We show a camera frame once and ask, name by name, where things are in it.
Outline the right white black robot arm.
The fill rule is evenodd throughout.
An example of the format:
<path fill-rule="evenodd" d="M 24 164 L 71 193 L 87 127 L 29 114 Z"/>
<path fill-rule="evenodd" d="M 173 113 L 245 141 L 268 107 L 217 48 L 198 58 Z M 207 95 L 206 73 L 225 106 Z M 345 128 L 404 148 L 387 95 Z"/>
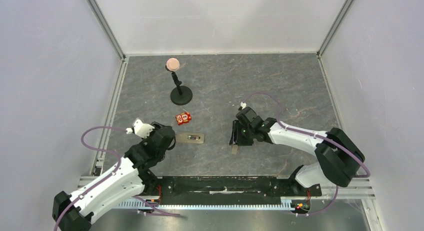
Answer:
<path fill-rule="evenodd" d="M 254 141 L 284 145 L 314 155 L 317 161 L 301 165 L 289 180 L 289 190 L 302 195 L 318 184 L 347 187 L 364 166 L 365 156 L 340 128 L 315 131 L 288 125 L 275 118 L 262 119 L 244 103 L 232 123 L 230 145 L 252 146 Z"/>

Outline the beige battery cover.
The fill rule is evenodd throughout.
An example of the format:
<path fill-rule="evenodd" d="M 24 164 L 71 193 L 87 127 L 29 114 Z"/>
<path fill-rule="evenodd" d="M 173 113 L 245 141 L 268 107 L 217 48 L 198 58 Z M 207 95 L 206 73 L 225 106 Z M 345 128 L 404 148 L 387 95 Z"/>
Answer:
<path fill-rule="evenodd" d="M 232 155 L 236 155 L 236 154 L 237 154 L 237 152 L 238 152 L 238 146 L 237 146 L 236 144 L 233 144 L 233 145 L 231 146 L 231 154 L 232 154 Z"/>

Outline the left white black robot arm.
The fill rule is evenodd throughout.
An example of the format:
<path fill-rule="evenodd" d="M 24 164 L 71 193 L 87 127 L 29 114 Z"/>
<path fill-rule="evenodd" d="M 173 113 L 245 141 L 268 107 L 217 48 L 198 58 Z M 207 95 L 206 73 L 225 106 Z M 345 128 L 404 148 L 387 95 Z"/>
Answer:
<path fill-rule="evenodd" d="M 141 142 L 120 156 L 117 162 L 89 184 L 68 194 L 59 192 L 53 200 L 54 230 L 88 231 L 108 211 L 129 198 L 152 195 L 158 178 L 150 170 L 165 158 L 166 151 L 176 144 L 176 133 L 169 125 L 144 123 L 139 118 L 131 127 L 115 127 L 115 131 L 136 135 Z"/>

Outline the beige remote control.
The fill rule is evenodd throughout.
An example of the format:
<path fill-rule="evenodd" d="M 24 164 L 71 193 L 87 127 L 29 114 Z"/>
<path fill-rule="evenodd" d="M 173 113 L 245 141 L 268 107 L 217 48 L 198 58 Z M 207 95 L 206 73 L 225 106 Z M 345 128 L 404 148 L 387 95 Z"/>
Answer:
<path fill-rule="evenodd" d="M 205 134 L 178 132 L 175 135 L 175 139 L 177 143 L 203 144 L 205 142 Z"/>

